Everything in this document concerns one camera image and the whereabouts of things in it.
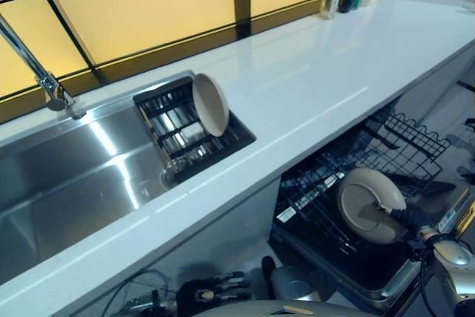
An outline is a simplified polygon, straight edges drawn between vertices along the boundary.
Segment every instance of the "dish rack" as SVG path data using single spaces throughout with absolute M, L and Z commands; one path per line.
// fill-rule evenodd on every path
M 220 137 L 206 132 L 194 107 L 191 77 L 185 77 L 134 97 L 151 136 L 167 161 L 164 183 L 173 186 L 255 141 L 229 112 Z
M 369 249 L 370 244 L 351 232 L 339 214 L 338 183 L 350 170 L 366 167 L 386 174 L 406 198 L 423 194 L 442 170 L 436 159 L 449 145 L 387 106 L 282 175 L 275 222 L 294 225 L 296 232 L 311 229 L 321 241 L 338 242 L 345 255 Z M 299 227 L 293 218 L 298 218 Z

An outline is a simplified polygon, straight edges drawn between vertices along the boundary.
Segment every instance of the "wire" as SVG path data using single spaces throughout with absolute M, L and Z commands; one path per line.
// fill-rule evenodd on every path
M 114 294 L 112 295 L 112 297 L 109 299 L 108 303 L 105 305 L 104 310 L 103 310 L 102 313 L 101 313 L 101 317 L 104 317 L 104 316 L 105 316 L 105 313 L 107 312 L 107 310 L 108 310 L 109 307 L 111 306 L 111 304 L 112 304 L 112 302 L 114 301 L 114 299 L 117 297 L 117 295 L 119 295 L 120 291 L 122 291 L 122 289 L 123 289 L 125 286 L 127 286 L 128 283 L 132 282 L 135 278 L 138 278 L 139 276 L 142 276 L 142 275 L 145 275 L 145 274 L 155 274 L 155 275 L 160 276 L 160 278 L 163 280 L 163 283 L 165 284 L 165 287 L 162 288 L 161 290 L 164 290 L 164 291 L 165 291 L 165 297 L 168 296 L 168 293 L 170 292 L 170 290 L 169 290 L 168 279 L 167 279 L 167 277 L 165 276 L 165 274 L 163 274 L 161 271 L 159 271 L 159 270 L 157 270 L 157 269 L 140 270 L 140 271 L 134 273 L 132 276 L 129 276 L 128 278 L 126 278 L 126 279 L 119 285 L 119 287 L 117 288 L 117 290 L 114 292 Z
M 421 295 L 422 300 L 424 301 L 425 307 L 427 311 L 429 311 L 432 317 L 438 317 L 437 314 L 432 310 L 432 307 L 429 305 L 428 297 L 425 294 L 425 264 L 428 264 L 430 251 L 426 250 L 422 253 L 422 261 L 421 261 Z

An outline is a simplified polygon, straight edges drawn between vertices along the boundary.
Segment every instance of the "white countertop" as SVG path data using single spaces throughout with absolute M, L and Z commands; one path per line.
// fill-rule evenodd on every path
M 466 7 L 460 0 L 373 0 L 329 22 L 308 16 L 83 94 L 79 101 L 92 106 L 184 70 L 205 72 L 257 140 L 3 284 L 0 316 L 72 311 L 103 293 L 104 281 L 110 288 L 151 263 L 472 43 L 475 14 Z M 41 110 L 4 124 L 0 143 L 55 116 Z

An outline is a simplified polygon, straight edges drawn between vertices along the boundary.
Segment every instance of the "chrome faucet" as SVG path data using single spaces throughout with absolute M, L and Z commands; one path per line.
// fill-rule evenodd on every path
M 85 111 L 78 111 L 77 113 L 74 111 L 74 98 L 65 90 L 51 72 L 45 70 L 1 14 L 0 32 L 12 49 L 15 50 L 23 59 L 24 63 L 35 73 L 35 80 L 39 86 L 45 90 L 46 106 L 49 109 L 52 111 L 66 110 L 68 115 L 73 119 L 80 119 L 85 116 Z

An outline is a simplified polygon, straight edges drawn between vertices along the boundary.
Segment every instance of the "plate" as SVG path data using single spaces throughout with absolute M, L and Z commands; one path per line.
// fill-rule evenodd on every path
M 381 172 L 354 169 L 338 187 L 338 208 L 348 226 L 360 237 L 375 244 L 398 241 L 406 229 L 382 211 L 406 209 L 396 185 Z
M 209 76 L 199 73 L 193 80 L 193 101 L 204 128 L 220 137 L 228 127 L 229 108 L 220 86 Z

